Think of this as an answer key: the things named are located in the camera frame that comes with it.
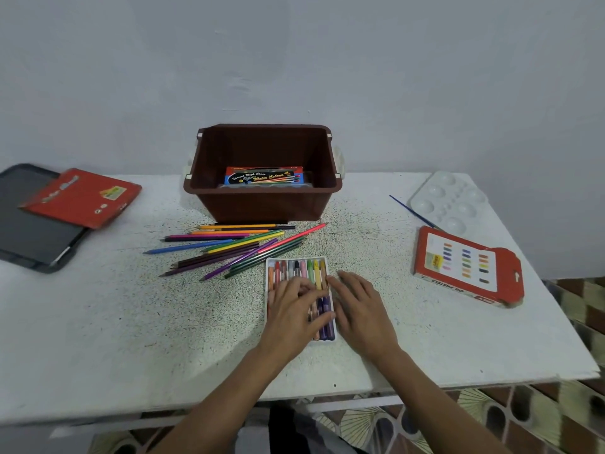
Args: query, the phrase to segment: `red cardboard package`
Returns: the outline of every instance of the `red cardboard package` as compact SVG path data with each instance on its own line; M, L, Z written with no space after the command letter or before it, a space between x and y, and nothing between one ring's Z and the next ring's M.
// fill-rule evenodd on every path
M525 294L521 261L514 252L489 248L423 226L414 275L488 304L515 307Z
M141 190L139 184L69 169L50 182L21 208L98 229L116 218Z

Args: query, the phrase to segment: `storage bin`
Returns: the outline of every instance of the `storage bin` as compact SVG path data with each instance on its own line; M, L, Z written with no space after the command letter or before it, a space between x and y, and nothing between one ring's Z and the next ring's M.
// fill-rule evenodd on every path
M184 189L197 195L219 223L319 220L332 193L343 186L331 150L331 132L316 125L219 124L198 131ZM313 188L219 188L234 167L302 166Z

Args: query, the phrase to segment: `black tray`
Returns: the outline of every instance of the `black tray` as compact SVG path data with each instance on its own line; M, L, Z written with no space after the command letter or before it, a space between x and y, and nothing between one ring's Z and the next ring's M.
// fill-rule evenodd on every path
M19 209L59 174L31 164L0 173L0 259L49 274L67 264L90 228Z

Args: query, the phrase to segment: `speckled table surface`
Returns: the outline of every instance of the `speckled table surface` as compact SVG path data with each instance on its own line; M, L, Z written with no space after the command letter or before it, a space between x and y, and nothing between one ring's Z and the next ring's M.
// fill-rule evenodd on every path
M347 175L324 213L329 225L292 257L326 255L332 271L374 282L401 346L440 386L596 376L589 352L490 207L475 240L520 256L522 306L500 309L412 276L421 222L389 194L407 200L427 177ZM199 282L203 271L159 278L198 252L142 252L211 219L188 208L196 202L183 199L178 175L122 178L143 186L140 197L64 269L42 275L0 261L0 423L192 405L260 336L264 268L228 280ZM308 347L263 398L388 388L340 340Z

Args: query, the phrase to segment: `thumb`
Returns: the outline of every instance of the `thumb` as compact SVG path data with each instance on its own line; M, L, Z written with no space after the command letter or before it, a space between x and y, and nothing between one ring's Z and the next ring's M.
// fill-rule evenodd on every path
M335 317L336 314L334 312L324 312L318 318L313 320L308 326L310 336L315 336L315 333L321 330L324 326L328 325L329 322L332 321Z

